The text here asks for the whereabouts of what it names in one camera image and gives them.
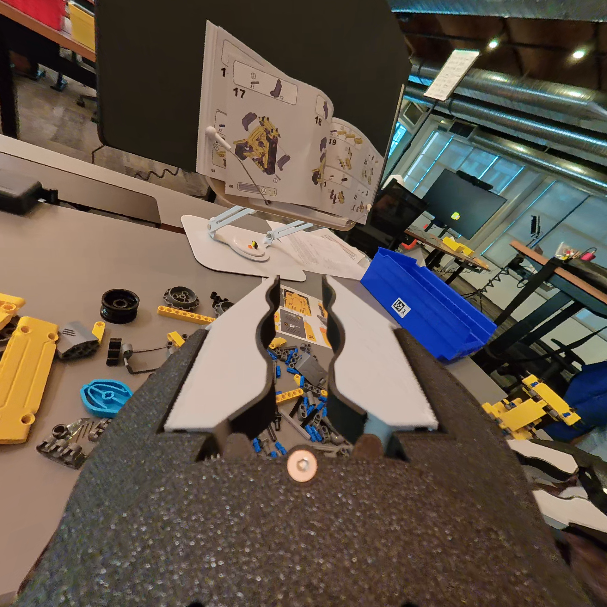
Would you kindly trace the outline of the red plastic bin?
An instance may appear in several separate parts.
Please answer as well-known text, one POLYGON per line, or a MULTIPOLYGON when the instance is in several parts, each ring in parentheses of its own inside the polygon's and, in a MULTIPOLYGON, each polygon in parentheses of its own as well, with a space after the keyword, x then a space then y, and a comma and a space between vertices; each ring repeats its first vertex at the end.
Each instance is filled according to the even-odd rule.
POLYGON ((4 1, 4 3, 56 31, 61 31, 63 27, 66 1, 4 1))

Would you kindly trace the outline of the black standing desk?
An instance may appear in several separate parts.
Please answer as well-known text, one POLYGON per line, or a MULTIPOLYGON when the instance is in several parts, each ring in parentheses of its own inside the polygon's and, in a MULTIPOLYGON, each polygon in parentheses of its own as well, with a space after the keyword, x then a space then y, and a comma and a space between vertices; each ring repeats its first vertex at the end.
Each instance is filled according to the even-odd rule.
POLYGON ((524 319, 514 324, 492 340, 484 349, 491 357, 501 360, 506 352, 517 343, 531 345, 545 337, 552 330, 583 310, 606 319, 606 293, 572 273, 566 262, 553 257, 548 259, 512 240, 511 247, 534 264, 536 273, 527 277, 527 282, 519 294, 495 320, 500 326, 520 307, 541 284, 550 284, 558 293, 544 301, 524 319))

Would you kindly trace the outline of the yellow sticker sheet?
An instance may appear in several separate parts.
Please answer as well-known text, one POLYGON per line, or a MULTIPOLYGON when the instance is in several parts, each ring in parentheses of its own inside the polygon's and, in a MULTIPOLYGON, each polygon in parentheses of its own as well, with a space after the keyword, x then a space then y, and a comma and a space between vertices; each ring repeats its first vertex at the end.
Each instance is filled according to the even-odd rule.
POLYGON ((281 285, 280 305, 274 315, 276 334, 330 348, 327 311, 322 301, 281 285))

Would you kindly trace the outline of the dark grey link pieces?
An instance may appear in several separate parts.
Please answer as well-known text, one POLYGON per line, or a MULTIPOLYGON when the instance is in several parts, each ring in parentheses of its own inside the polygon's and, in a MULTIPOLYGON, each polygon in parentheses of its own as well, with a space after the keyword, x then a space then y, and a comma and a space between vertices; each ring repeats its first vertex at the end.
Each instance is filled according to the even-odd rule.
POLYGON ((110 418, 85 417, 70 424, 57 424, 35 449, 46 459, 80 470, 111 422, 110 418))

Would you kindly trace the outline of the black mesh office chair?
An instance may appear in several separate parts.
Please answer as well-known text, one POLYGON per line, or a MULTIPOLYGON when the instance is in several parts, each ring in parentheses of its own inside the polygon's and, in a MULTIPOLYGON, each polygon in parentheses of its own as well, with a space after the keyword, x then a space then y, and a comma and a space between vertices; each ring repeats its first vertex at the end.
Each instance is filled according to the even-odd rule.
POLYGON ((374 258, 380 248, 396 251, 406 229, 421 216, 428 204, 404 187, 399 175, 392 175, 378 192, 364 224, 357 224, 348 236, 353 247, 374 258))

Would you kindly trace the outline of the black grey connector piece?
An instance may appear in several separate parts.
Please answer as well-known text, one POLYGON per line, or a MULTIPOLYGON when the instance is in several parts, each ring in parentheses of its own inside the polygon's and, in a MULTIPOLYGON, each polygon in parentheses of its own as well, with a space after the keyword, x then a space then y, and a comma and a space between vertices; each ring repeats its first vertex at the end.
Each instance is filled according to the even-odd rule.
POLYGON ((106 366, 117 367, 120 363, 122 363, 130 375, 153 373, 156 371, 156 368, 134 370, 130 360, 134 354, 147 354, 152 352, 160 352, 163 350, 165 350, 164 346, 158 348, 149 348, 146 350, 134 350, 132 344, 123 343, 120 338, 110 338, 106 356, 106 366))

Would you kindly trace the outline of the hanging white paper sign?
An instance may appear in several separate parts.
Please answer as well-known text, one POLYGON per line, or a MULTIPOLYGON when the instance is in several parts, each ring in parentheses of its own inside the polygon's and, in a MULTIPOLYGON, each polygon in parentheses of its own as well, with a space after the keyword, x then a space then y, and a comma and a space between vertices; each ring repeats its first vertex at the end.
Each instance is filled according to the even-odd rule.
POLYGON ((423 96, 433 101, 447 101, 480 54, 480 50, 453 50, 423 96))

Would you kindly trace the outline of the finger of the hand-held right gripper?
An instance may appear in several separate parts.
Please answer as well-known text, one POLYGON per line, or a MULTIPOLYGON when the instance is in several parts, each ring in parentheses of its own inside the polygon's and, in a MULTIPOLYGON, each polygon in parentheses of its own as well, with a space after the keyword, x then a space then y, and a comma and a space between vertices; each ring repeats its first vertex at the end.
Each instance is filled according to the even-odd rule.
POLYGON ((598 532, 606 531, 606 514, 582 497, 560 498, 544 490, 532 494, 544 520, 556 529, 577 525, 598 532))
POLYGON ((521 464, 528 482, 579 483, 579 465, 571 454, 529 440, 509 439, 506 444, 521 464))

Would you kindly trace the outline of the black power adapter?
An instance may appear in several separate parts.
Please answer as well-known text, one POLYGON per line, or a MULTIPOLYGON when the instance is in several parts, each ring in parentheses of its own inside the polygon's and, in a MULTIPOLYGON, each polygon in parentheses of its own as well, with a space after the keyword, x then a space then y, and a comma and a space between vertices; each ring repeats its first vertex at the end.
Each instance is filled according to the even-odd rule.
POLYGON ((24 216, 40 202, 58 205, 58 190, 18 172, 1 169, 1 211, 24 216))

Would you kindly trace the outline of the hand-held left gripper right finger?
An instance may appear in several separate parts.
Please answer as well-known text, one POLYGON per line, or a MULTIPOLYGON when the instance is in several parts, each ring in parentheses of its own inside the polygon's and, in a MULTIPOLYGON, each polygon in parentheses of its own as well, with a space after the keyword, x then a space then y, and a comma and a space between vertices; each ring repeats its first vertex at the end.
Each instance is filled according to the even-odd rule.
POLYGON ((327 336, 328 417, 355 444, 376 436, 386 449, 394 433, 436 432, 439 420, 409 361, 404 330, 356 281, 322 278, 327 336))

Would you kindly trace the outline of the blue jacket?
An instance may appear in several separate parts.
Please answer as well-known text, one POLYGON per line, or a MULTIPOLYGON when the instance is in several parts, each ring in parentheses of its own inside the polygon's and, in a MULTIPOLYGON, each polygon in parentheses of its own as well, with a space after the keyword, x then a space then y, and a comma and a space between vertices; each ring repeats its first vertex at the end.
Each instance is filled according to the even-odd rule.
POLYGON ((569 443, 593 429, 606 425, 606 361, 584 365, 575 375, 563 397, 574 408, 581 421, 567 426, 557 426, 550 436, 554 440, 569 443))

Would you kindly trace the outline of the pile of blue yellow pieces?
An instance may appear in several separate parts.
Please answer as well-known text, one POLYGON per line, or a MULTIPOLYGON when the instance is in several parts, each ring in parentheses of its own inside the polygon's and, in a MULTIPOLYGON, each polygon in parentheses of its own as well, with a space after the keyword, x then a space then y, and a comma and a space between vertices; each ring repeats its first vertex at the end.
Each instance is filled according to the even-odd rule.
POLYGON ((326 457, 349 457, 353 445, 328 417, 328 374, 311 344, 289 344, 277 337, 267 352, 274 371, 276 413, 269 426, 253 438, 254 452, 275 459, 302 443, 326 457))

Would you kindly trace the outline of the white book stand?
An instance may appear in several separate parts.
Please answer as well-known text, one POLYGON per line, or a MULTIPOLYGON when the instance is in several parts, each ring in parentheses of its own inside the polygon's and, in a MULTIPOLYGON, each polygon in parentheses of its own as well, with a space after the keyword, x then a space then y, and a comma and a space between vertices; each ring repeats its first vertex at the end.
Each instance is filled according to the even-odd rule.
POLYGON ((276 242, 312 226, 349 231, 356 220, 326 213, 314 206, 301 206, 272 199, 269 204, 261 198, 229 196, 224 182, 213 178, 211 169, 203 167, 205 155, 210 156, 215 147, 224 144, 223 136, 213 126, 204 131, 199 128, 197 143, 197 171, 205 177, 217 199, 229 202, 226 208, 210 219, 185 215, 181 223, 195 259, 208 269, 232 274, 270 278, 279 276, 286 280, 303 282, 306 278, 303 265, 289 253, 280 249, 276 242), (234 222, 257 211, 290 219, 290 224, 279 224, 267 233, 258 233, 234 226, 234 222))

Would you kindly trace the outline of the large yellow panel piece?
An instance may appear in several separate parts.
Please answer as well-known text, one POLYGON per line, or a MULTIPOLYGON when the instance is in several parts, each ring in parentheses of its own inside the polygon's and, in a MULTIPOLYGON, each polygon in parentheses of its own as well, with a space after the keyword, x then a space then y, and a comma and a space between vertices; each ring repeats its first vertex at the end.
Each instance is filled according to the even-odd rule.
POLYGON ((55 357, 58 326, 20 318, 1 358, 1 444, 24 443, 55 357))

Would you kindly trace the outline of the yellow holed frame piece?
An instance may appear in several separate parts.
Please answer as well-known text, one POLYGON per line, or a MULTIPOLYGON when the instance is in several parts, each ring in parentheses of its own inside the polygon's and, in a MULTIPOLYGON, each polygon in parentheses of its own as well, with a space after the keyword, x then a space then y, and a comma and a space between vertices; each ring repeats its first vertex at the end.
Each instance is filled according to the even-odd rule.
POLYGON ((19 313, 19 310, 25 306, 26 300, 17 297, 11 296, 8 294, 1 293, 1 322, 0 329, 3 330, 19 313))

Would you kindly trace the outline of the blue plastic bin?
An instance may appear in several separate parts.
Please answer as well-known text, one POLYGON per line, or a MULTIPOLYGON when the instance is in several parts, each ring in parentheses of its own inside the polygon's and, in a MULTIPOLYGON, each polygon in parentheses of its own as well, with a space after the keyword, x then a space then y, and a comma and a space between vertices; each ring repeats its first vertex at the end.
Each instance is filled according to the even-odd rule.
POLYGON ((442 363, 478 352, 497 329, 451 286, 404 254, 379 248, 360 282, 442 363))

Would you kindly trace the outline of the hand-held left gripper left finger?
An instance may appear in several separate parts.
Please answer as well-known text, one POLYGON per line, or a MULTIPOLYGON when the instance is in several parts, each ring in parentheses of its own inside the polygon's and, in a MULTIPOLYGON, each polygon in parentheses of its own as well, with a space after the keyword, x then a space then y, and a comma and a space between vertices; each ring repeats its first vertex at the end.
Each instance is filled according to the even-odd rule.
POLYGON ((203 331, 164 423, 164 431, 210 433, 218 443, 240 433, 249 440, 276 416, 273 362, 267 348, 276 336, 280 277, 262 281, 203 331))

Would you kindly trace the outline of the dark grey angular piece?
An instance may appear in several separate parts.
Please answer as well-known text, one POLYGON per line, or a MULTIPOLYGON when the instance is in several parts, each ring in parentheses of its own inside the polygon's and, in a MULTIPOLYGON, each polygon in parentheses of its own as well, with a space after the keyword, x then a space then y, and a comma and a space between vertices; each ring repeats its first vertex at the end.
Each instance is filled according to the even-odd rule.
POLYGON ((91 330, 79 321, 66 323, 58 330, 56 357, 70 361, 89 358, 94 355, 102 343, 105 323, 96 322, 91 330))

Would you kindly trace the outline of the black flat screen monitor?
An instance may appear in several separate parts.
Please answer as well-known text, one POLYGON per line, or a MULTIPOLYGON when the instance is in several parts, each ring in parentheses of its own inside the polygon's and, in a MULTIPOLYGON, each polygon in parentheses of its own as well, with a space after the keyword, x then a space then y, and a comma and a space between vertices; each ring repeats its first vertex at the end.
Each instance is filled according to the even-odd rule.
POLYGON ((462 172, 444 169, 424 194, 426 211, 465 239, 475 234, 506 204, 507 199, 462 172))

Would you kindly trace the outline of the far wooden table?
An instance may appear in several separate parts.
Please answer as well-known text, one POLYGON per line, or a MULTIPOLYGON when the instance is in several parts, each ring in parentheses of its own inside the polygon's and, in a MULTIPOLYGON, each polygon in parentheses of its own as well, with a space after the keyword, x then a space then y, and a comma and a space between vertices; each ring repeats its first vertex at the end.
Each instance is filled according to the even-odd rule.
POLYGON ((447 272, 445 269, 440 270, 442 273, 447 273, 449 275, 445 280, 445 283, 448 285, 465 270, 473 271, 475 273, 489 271, 488 264, 477 257, 476 254, 474 258, 468 258, 462 254, 456 253, 446 247, 443 243, 443 239, 435 234, 419 230, 414 226, 407 228, 404 233, 407 236, 413 237, 418 243, 431 247, 432 250, 425 259, 426 267, 429 270, 439 271, 443 257, 448 256, 451 258, 448 263, 454 263, 457 266, 456 269, 451 273, 447 272))

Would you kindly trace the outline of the yellow plastic bin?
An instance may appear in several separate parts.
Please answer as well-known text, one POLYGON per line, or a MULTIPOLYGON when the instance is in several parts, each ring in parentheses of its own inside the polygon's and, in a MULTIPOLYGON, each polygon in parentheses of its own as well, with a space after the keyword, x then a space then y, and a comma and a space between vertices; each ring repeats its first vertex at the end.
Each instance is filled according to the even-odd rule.
POLYGON ((96 50, 94 12, 76 1, 69 1, 67 5, 72 27, 72 37, 82 46, 94 52, 96 50))

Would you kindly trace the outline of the white paper sheet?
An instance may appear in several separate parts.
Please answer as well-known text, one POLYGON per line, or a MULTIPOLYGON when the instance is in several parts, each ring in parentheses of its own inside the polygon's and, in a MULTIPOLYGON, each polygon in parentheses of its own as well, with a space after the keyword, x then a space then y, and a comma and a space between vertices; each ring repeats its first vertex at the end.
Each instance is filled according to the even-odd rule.
POLYGON ((327 228, 298 231, 273 243, 304 271, 360 280, 370 265, 369 257, 351 247, 327 228))

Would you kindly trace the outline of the silver ventilation duct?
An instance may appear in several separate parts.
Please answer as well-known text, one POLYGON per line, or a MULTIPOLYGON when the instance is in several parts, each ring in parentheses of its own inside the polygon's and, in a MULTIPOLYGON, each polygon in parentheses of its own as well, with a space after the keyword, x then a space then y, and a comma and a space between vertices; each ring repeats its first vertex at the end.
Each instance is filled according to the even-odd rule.
POLYGON ((471 69, 446 100, 429 88, 439 67, 414 59, 406 97, 495 131, 586 150, 606 148, 606 93, 500 72, 471 69))

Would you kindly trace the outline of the black toy wheel rim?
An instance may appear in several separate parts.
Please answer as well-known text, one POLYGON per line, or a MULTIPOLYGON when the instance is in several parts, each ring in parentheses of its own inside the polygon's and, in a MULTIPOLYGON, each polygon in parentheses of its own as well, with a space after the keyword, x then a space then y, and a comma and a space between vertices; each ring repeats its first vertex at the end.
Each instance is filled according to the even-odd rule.
POLYGON ((108 290, 101 297, 100 316, 108 323, 131 323, 137 316, 139 305, 140 298, 130 290, 108 290))

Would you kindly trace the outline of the yellow toy brick vehicle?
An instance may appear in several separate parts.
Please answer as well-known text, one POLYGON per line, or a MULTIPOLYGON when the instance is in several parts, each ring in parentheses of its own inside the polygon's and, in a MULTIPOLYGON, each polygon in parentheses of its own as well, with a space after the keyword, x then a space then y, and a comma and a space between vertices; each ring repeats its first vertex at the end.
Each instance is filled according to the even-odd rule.
POLYGON ((526 398, 505 398, 482 405, 503 435, 516 440, 535 438, 545 418, 569 427, 581 421, 575 409, 535 375, 524 377, 522 387, 526 398))

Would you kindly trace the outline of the instruction booklet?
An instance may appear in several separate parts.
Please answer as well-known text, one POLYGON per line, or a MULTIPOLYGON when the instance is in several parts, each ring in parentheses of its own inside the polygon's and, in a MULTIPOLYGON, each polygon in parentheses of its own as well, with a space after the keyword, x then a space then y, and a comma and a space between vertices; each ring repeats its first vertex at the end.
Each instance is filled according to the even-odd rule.
POLYGON ((383 156, 349 122, 334 116, 323 91, 271 65, 207 20, 199 128, 224 144, 205 169, 235 197, 314 206, 365 223, 383 156))

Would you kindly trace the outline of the blue round plastic piece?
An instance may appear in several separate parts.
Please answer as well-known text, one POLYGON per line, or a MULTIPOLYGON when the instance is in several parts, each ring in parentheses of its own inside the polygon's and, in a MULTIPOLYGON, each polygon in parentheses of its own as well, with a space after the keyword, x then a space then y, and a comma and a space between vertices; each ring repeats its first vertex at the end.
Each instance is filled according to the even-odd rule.
POLYGON ((95 379, 80 388, 80 398, 87 413, 97 418, 114 419, 133 391, 121 381, 95 379))

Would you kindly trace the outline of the short yellow holed beam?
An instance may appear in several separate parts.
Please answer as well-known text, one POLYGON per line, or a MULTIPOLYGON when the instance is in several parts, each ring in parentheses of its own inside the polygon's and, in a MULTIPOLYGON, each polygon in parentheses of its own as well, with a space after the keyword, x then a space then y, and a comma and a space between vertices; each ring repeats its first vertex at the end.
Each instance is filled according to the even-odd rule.
POLYGON ((216 320, 214 317, 204 316, 167 306, 159 306, 156 313, 159 316, 170 318, 172 320, 194 323, 197 325, 209 325, 216 320))

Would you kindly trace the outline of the black desk divider panel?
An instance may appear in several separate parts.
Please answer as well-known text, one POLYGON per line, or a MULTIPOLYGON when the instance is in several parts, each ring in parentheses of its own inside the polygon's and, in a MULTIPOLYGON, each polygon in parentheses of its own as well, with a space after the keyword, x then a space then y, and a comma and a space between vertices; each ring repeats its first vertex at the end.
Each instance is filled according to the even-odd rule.
POLYGON ((95 1, 101 142, 212 175, 274 133, 268 173, 324 160, 346 121, 387 152, 412 71, 388 1, 95 1))

